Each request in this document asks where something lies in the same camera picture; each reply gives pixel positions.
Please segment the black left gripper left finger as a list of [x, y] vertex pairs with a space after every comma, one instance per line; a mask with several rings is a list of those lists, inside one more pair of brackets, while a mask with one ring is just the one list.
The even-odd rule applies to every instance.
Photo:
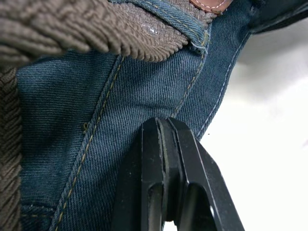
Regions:
[[165, 118], [139, 128], [118, 174], [111, 230], [160, 231], [163, 228]]

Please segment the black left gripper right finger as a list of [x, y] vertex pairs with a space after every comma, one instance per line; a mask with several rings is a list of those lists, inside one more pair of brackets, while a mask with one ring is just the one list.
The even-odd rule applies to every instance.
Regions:
[[160, 133], [164, 220], [179, 231], [244, 230], [219, 167], [187, 125], [161, 119]]

